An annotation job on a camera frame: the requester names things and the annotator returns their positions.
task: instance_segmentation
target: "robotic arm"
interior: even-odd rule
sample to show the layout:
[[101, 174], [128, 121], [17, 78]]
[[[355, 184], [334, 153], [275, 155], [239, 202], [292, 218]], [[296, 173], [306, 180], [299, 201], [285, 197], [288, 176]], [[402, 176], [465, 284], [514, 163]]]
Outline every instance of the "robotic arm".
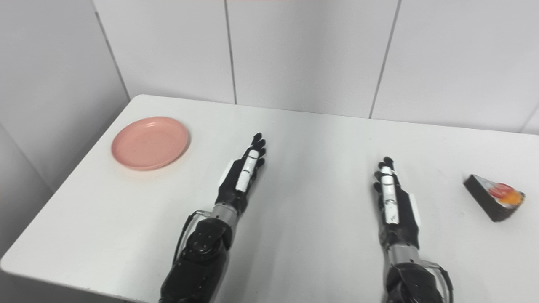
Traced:
[[[207, 303], [211, 300], [223, 274], [233, 230], [247, 208], [247, 194], [258, 169], [264, 165], [265, 144], [262, 134], [256, 134], [243, 156], [229, 165], [213, 210], [197, 210], [188, 217], [176, 246], [172, 269], [161, 287], [159, 303]], [[198, 222], [178, 255], [185, 231], [195, 215], [206, 219]]]
[[387, 303], [442, 303], [436, 279], [427, 268], [440, 271], [453, 303], [453, 285], [438, 264], [419, 258], [419, 226], [408, 193], [400, 187], [393, 160], [384, 158], [375, 173], [374, 188], [379, 194], [382, 216], [380, 243], [388, 253], [390, 269], [386, 278]]

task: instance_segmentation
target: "robot finger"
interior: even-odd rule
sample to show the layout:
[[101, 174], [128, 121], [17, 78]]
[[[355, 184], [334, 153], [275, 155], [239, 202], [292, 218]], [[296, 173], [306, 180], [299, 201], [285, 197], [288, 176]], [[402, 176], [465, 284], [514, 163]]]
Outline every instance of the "robot finger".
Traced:
[[260, 152], [260, 151], [263, 149], [263, 147], [264, 147], [265, 145], [266, 145], [266, 140], [265, 140], [265, 139], [262, 139], [262, 140], [256, 142], [255, 144], [253, 144], [253, 146], [251, 147], [251, 149], [254, 149], [254, 150]]
[[372, 185], [372, 187], [374, 187], [374, 189], [380, 194], [382, 192], [382, 185], [380, 184], [380, 182], [376, 182]]
[[255, 143], [257, 143], [261, 139], [262, 139], [262, 133], [257, 133], [256, 135], [254, 135], [253, 141], [251, 142], [251, 145], [254, 145]]
[[258, 153], [260, 154], [258, 156], [258, 158], [262, 158], [265, 154], [266, 154], [266, 148], [262, 148], [258, 151]]
[[266, 163], [265, 159], [258, 159], [256, 169], [259, 169], [264, 163]]

